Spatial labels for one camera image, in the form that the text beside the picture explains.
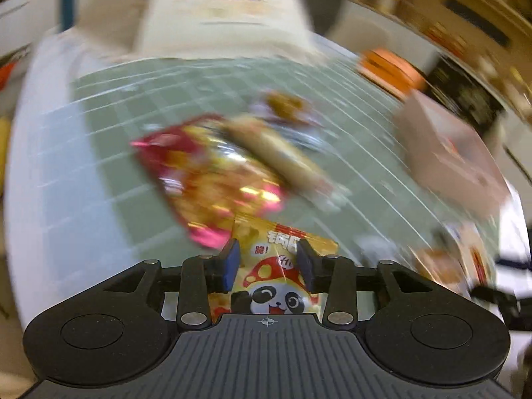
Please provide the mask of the yellow snack pack top left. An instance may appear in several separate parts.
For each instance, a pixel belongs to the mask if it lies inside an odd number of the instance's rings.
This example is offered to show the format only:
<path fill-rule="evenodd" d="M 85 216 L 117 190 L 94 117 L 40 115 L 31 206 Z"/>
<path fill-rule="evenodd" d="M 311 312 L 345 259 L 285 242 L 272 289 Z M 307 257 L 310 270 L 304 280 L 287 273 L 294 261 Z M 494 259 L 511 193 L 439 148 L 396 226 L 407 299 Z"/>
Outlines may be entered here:
<path fill-rule="evenodd" d="M 280 90 L 262 90 L 249 104 L 248 112 L 269 123 L 299 129 L 323 127 L 319 113 L 311 102 Z"/>

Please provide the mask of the orange cardboard box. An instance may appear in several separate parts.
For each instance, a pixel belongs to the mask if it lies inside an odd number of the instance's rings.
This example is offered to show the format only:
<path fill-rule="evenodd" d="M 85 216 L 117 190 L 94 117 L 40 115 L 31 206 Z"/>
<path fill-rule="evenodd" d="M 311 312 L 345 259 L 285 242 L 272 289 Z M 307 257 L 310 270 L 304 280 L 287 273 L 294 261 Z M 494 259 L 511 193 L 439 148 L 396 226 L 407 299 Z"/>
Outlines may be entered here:
<path fill-rule="evenodd" d="M 402 101 L 413 90 L 421 91 L 426 84 L 420 71 L 386 49 L 364 52 L 355 67 L 360 75 Z"/>

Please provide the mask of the black plum snack bag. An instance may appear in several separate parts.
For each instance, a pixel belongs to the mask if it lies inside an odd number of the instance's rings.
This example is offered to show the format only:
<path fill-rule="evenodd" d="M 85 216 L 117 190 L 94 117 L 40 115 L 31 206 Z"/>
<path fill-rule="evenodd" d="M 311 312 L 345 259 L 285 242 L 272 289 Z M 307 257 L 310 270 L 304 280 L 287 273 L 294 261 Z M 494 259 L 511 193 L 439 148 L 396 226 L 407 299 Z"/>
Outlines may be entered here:
<path fill-rule="evenodd" d="M 440 56 L 425 76 L 423 93 L 470 124 L 480 135 L 503 114 L 497 98 L 449 57 Z"/>

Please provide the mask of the green grid tablecloth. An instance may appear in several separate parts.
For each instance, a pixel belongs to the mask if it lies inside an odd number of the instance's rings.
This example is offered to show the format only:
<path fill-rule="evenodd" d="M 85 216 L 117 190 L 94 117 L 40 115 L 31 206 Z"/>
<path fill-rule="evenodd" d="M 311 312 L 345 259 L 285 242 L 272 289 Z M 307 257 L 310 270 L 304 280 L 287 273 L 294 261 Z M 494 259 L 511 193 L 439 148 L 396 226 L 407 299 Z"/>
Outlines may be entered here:
<path fill-rule="evenodd" d="M 318 110 L 318 148 L 289 190 L 225 135 L 266 89 Z M 144 60 L 107 67 L 71 37 L 34 51 L 14 122 L 5 212 L 22 323 L 144 259 L 224 245 L 239 210 L 334 240 L 432 246 L 471 213 L 408 175 L 399 101 L 354 59 Z"/>

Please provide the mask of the cream cartoon food cover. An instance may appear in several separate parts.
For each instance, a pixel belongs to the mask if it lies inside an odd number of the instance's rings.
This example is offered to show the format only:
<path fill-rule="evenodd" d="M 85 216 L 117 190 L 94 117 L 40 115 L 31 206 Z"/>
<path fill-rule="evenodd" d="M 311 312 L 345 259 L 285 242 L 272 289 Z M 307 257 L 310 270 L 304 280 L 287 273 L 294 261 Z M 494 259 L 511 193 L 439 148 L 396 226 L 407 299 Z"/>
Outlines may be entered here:
<path fill-rule="evenodd" d="M 114 61 L 320 57 L 303 0 L 89 0 L 75 31 Z"/>

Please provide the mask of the round pastry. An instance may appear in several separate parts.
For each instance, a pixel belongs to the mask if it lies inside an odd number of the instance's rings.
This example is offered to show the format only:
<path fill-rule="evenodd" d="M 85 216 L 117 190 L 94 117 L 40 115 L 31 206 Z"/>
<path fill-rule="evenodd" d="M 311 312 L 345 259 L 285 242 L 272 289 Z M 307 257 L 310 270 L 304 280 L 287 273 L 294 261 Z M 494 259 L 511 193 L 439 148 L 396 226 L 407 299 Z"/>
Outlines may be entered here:
<path fill-rule="evenodd" d="M 224 124 L 228 136 L 275 171 L 301 197 L 324 212 L 339 211 L 350 191 L 335 182 L 299 148 L 251 115 L 232 117 Z"/>

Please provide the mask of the red foil meat snack pouch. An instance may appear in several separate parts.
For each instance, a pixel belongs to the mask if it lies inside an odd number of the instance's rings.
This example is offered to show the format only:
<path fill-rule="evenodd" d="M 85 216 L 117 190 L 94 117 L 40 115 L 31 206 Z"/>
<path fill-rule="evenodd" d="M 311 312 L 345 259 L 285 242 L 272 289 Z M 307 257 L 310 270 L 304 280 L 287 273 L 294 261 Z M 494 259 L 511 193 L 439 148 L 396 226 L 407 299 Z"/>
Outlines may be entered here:
<path fill-rule="evenodd" d="M 226 121 L 200 114 L 130 142 L 190 240 L 209 249 L 230 238 L 234 215 L 262 216 L 283 207 L 280 178 L 229 139 Z"/>

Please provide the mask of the pink open gift box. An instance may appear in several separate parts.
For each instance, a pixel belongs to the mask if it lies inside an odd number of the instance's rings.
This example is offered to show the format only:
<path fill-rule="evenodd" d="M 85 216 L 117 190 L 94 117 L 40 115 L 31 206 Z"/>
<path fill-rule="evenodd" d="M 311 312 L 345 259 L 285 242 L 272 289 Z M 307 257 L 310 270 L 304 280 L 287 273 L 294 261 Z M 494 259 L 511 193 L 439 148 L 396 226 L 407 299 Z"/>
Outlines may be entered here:
<path fill-rule="evenodd" d="M 499 213 L 509 188 L 469 124 L 414 90 L 395 113 L 395 125 L 410 175 L 421 187 L 481 219 Z"/>

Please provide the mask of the yellow panda mushroom snack pack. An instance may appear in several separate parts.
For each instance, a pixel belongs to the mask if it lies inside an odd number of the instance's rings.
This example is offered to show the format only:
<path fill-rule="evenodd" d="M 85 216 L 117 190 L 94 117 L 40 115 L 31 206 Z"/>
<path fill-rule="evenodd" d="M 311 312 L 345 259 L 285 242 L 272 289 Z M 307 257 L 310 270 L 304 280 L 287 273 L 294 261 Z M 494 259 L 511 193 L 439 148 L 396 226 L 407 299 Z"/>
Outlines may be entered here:
<path fill-rule="evenodd" d="M 297 245 L 304 239 L 318 255 L 336 255 L 335 241 L 246 214 L 234 217 L 231 237 L 240 244 L 240 266 L 229 293 L 208 296 L 214 321 L 238 312 L 322 314 L 327 297 L 308 292 L 297 266 Z"/>

